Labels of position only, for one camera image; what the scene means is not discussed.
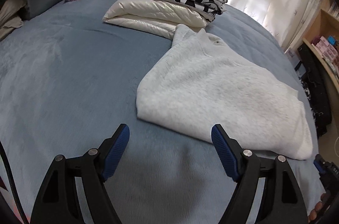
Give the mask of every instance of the wooden shelf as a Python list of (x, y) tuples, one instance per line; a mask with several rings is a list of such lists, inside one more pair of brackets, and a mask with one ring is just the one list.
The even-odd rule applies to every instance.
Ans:
[(303, 38), (302, 41), (307, 45), (308, 48), (311, 49), (313, 54), (321, 62), (322, 66), (324, 67), (324, 69), (326, 70), (327, 74), (331, 78), (335, 88), (337, 89), (337, 92), (339, 93), (339, 82), (336, 79), (335, 75), (333, 74), (332, 69), (328, 66), (326, 61), (321, 57), (321, 55), (317, 52), (317, 50), (311, 45), (311, 43), (306, 38)]

